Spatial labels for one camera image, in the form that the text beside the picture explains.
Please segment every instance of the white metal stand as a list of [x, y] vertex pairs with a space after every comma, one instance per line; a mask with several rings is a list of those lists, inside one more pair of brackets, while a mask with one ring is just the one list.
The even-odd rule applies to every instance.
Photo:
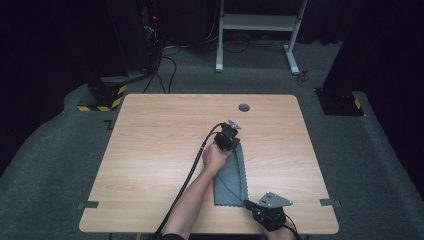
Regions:
[[296, 60], [293, 56], [293, 46], [302, 23], [308, 0], [301, 0], [300, 10], [297, 16], [275, 16], [275, 15], [245, 15], [245, 14], [224, 14], [224, 0], [221, 0], [219, 18], [218, 49], [216, 54], [216, 71], [224, 70], [223, 35], [224, 29], [237, 30], [262, 30], [262, 31], [287, 31], [292, 32], [289, 45], [284, 45], [284, 52], [290, 65], [293, 75], [300, 73]]

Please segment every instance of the gray carpet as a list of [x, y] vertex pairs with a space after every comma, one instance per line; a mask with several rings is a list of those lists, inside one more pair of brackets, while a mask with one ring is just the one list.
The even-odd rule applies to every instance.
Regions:
[[[236, 51], [240, 45], [227, 44]], [[300, 103], [340, 231], [309, 239], [424, 239], [424, 204], [399, 163], [364, 93], [355, 92], [364, 117], [325, 116], [314, 88], [321, 87], [340, 44], [296, 44], [301, 83], [292, 76], [281, 45], [251, 46], [242, 53], [224, 52], [224, 72], [215, 72], [215, 51], [182, 48], [172, 56], [178, 65], [171, 93], [292, 94]], [[178, 48], [166, 49], [164, 54]], [[173, 64], [162, 60], [165, 85]], [[147, 80], [128, 85], [125, 94], [141, 93]], [[79, 112], [81, 86], [64, 99], [64, 112], [37, 129], [16, 153], [0, 179], [0, 240], [108, 239], [106, 233], [79, 230], [78, 203], [89, 192], [111, 130], [105, 120], [115, 112]], [[147, 93], [161, 93], [155, 78]], [[135, 239], [134, 233], [113, 239]]]

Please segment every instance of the human hand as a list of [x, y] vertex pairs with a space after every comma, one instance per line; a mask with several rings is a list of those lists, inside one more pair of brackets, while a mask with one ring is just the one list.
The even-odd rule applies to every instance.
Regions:
[[222, 151], [216, 143], [212, 143], [203, 151], [203, 164], [204, 170], [211, 171], [214, 175], [224, 167], [227, 158], [233, 151]]
[[[284, 225], [294, 229], [293, 224], [291, 224], [288, 221], [286, 221]], [[261, 225], [261, 228], [262, 228], [262, 231], [264, 231], [268, 240], [295, 240], [296, 239], [294, 234], [285, 227], [281, 227], [280, 229], [272, 231], [272, 232], [268, 232], [268, 230], [266, 230], [262, 225]]]

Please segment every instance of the folded cloth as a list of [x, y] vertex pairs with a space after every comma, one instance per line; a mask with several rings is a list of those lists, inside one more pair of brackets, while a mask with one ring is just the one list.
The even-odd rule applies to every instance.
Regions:
[[228, 157], [225, 166], [213, 179], [216, 206], [243, 207], [247, 198], [246, 169], [241, 143]]

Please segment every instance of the table top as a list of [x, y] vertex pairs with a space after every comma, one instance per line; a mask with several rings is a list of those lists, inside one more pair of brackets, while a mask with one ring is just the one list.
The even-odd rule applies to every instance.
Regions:
[[[250, 110], [242, 112], [240, 104]], [[184, 183], [201, 143], [229, 119], [242, 130], [249, 199], [267, 191], [301, 234], [333, 234], [338, 223], [296, 97], [129, 94], [125, 97], [80, 222], [84, 232], [155, 232]], [[192, 180], [203, 163], [200, 161]], [[193, 233], [261, 233], [245, 208], [214, 206], [209, 186]]]

